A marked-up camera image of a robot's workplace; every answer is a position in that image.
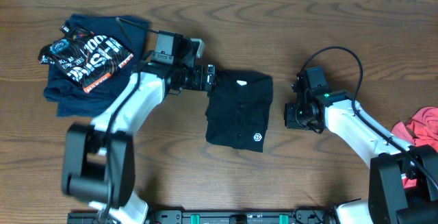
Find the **black t-shirt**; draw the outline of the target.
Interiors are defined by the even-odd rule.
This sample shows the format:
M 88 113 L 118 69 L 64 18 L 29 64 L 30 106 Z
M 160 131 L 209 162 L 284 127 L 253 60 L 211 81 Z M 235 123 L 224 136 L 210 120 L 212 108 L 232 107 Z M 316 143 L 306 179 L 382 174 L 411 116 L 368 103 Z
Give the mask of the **black t-shirt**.
M 208 97 L 206 141 L 261 153 L 273 101 L 272 77 L 257 71 L 220 71 Z

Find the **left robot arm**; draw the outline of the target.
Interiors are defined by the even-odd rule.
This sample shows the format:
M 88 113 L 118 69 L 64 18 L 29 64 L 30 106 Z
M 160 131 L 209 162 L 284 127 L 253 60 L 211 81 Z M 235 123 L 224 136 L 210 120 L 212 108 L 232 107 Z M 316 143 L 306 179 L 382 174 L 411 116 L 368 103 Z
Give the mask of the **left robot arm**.
M 170 90 L 209 92 L 214 65 L 141 62 L 130 82 L 90 124 L 74 123 L 66 133 L 62 192 L 88 202 L 96 212 L 73 212 L 69 223 L 145 223 L 148 204 L 134 192 L 133 139 Z

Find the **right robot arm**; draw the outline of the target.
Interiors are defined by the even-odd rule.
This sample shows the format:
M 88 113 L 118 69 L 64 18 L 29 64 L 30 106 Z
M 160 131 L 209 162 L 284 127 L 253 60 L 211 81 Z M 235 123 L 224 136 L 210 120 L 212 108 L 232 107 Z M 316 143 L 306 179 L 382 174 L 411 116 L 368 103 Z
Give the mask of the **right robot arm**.
M 437 222 L 437 152 L 430 145 L 394 136 L 345 91 L 312 99 L 300 93 L 285 105 L 284 120 L 288 129 L 333 132 L 370 170 L 368 198 L 333 207 L 327 223 Z

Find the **red printed t-shirt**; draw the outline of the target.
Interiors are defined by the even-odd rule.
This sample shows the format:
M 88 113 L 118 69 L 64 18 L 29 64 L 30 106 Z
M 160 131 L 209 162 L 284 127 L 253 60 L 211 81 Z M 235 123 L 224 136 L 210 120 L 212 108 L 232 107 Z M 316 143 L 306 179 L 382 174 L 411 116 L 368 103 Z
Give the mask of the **red printed t-shirt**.
M 430 145 L 437 151 L 437 108 L 420 109 L 407 123 L 396 123 L 391 132 L 416 147 Z

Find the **black orange printed jersey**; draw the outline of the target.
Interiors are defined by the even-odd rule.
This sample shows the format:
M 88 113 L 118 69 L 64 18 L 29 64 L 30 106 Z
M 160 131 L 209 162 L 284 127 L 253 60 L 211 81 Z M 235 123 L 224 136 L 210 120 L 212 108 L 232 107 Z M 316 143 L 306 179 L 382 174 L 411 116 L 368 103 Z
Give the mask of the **black orange printed jersey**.
M 133 58 L 132 52 L 111 36 L 68 23 L 60 30 L 64 37 L 43 47 L 38 61 L 56 65 L 86 93 L 119 72 Z

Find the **folded navy blue shirt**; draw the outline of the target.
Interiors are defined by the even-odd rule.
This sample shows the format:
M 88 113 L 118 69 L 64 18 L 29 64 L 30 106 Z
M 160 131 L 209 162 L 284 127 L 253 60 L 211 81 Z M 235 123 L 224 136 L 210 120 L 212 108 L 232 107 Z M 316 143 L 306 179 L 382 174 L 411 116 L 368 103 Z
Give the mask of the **folded navy blue shirt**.
M 117 73 L 86 93 L 54 64 L 49 67 L 47 87 L 43 91 L 48 101 L 57 103 L 58 116 L 97 116 L 105 111 L 129 83 L 131 72 L 138 64 L 146 43 L 149 22 L 143 18 L 122 16 L 88 16 L 74 14 L 65 21 L 96 34 L 111 36 L 128 48 L 133 58 Z

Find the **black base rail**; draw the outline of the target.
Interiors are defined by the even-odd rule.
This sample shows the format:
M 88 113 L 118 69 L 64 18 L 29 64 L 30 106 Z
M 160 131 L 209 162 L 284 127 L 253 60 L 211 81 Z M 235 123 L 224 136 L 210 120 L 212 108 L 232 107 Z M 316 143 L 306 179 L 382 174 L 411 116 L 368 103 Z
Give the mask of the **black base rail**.
M 330 210 L 299 207 L 291 212 L 188 212 L 154 210 L 148 212 L 145 224 L 336 224 Z

